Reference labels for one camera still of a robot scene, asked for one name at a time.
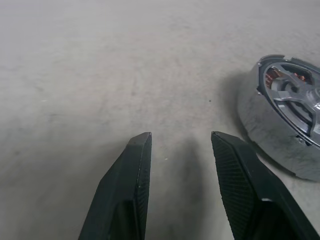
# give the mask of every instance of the black plastic part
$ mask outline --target black plastic part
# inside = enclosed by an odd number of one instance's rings
[[[101,179],[79,240],[144,240],[146,232],[152,137],[131,138]]]
[[[286,186],[247,143],[217,131],[211,141],[235,240],[320,240]]]

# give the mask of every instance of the silver metal cylinder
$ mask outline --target silver metal cylinder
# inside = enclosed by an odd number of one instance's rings
[[[268,55],[241,84],[237,104],[248,137],[280,165],[313,181],[320,181],[319,93],[319,68]]]

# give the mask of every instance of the concrete floor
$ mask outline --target concrete floor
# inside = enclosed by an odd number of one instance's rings
[[[0,6],[0,238],[77,239],[101,177],[151,131],[146,239],[233,239],[211,131],[240,135],[235,94],[261,56],[320,65],[320,2]],[[320,184],[266,164],[320,233]]]

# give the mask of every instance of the brushless motor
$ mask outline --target brushless motor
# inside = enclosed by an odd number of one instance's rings
[[[248,137],[280,165],[320,181],[320,68],[262,57],[242,82],[238,114]]]

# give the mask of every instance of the gray floor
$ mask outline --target gray floor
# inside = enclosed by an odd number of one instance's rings
[[[320,65],[318,0],[2,0],[0,238],[77,239],[127,141],[153,137],[147,240],[233,239],[212,130],[240,135],[264,55]],[[320,184],[284,181],[320,233]]]

